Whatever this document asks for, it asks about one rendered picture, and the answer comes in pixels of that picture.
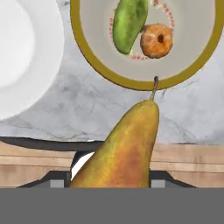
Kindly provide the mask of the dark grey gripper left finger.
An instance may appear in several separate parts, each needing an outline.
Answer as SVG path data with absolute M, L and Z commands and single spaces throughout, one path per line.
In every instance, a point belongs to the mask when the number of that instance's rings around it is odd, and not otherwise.
M 70 171 L 49 171 L 42 179 L 32 181 L 20 187 L 67 188 L 71 177 Z

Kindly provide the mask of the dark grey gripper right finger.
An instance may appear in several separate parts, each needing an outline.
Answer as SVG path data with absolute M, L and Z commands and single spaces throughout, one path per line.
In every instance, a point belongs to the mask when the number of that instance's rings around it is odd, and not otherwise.
M 187 184 L 172 177 L 168 171 L 150 171 L 150 188 L 190 187 Z

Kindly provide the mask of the yellow-green pear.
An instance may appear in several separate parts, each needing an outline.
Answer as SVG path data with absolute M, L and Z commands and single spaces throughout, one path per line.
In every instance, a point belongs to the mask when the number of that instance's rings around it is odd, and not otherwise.
M 130 108 L 70 183 L 77 188 L 147 188 L 159 124 L 154 98 Z

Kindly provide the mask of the white bowl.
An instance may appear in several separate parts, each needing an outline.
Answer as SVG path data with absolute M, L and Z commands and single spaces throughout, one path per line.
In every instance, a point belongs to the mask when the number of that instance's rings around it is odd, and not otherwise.
M 0 121 L 40 100 L 64 52 L 56 0 L 0 0 Z

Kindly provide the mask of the grey plate with gold rim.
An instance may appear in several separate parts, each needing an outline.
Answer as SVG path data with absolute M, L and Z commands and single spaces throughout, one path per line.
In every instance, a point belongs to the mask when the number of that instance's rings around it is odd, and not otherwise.
M 149 0 L 144 25 L 171 28 L 173 45 L 160 59 L 145 56 L 142 30 L 129 54 L 114 44 L 112 27 L 120 0 L 70 0 L 73 35 L 84 58 L 107 80 L 125 88 L 152 90 L 179 84 L 196 74 L 212 56 L 224 26 L 224 0 Z

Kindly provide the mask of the orange fruit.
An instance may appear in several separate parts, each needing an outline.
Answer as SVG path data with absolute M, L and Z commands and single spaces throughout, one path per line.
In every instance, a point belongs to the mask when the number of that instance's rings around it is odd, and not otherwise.
M 160 59 L 172 49 L 172 29 L 165 24 L 147 24 L 143 27 L 140 46 L 145 56 Z

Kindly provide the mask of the green mango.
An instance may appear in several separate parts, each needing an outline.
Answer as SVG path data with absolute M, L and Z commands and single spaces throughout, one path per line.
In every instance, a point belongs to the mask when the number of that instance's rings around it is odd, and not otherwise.
M 122 54 L 129 54 L 138 33 L 148 17 L 149 0 L 120 0 L 112 27 L 115 48 Z

